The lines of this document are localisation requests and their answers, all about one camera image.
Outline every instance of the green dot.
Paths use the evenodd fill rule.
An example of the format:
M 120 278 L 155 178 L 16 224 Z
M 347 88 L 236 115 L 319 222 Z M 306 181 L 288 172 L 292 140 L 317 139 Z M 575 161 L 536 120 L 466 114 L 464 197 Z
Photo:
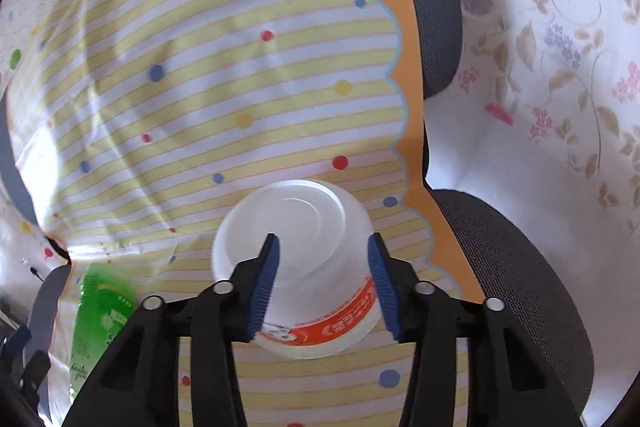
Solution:
M 20 50 L 15 50 L 11 54 L 11 59 L 9 60 L 9 67 L 12 70 L 15 70 L 15 68 L 18 67 L 18 62 L 20 62 L 21 58 L 22 58 L 22 54 L 20 53 Z

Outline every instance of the polka dot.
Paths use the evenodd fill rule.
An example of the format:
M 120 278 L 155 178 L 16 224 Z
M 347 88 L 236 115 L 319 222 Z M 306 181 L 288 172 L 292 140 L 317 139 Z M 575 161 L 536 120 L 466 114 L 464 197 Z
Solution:
M 378 384 L 385 389 L 391 389 L 400 383 L 400 373 L 395 369 L 385 369 L 378 377 Z
M 346 80 L 338 80 L 334 84 L 335 94 L 339 94 L 340 96 L 348 95 L 352 89 L 353 86 L 351 86 L 351 83 Z
M 14 50 L 14 52 L 11 54 L 11 58 L 9 59 L 9 67 L 12 70 L 15 70 L 15 68 L 18 67 L 18 62 L 20 62 L 21 58 L 22 52 L 20 50 Z
M 254 118 L 250 114 L 242 113 L 234 118 L 234 122 L 240 129 L 246 129 L 254 123 Z
M 334 169 L 344 171 L 349 166 L 349 159 L 346 156 L 336 156 L 333 164 Z
M 393 196 L 387 196 L 382 201 L 382 204 L 384 204 L 385 206 L 388 206 L 388 207 L 396 206 L 396 204 L 398 204 L 398 199 L 393 197 Z
M 151 82 L 160 82 L 164 78 L 164 68 L 160 64 L 151 66 L 148 75 Z

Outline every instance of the green packet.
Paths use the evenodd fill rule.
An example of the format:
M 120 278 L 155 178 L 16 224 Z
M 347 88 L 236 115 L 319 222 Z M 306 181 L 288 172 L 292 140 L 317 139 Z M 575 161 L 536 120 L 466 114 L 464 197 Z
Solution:
M 72 401 L 135 311 L 135 302 L 136 294 L 130 280 L 113 265 L 93 263 L 89 266 L 82 279 L 71 344 Z

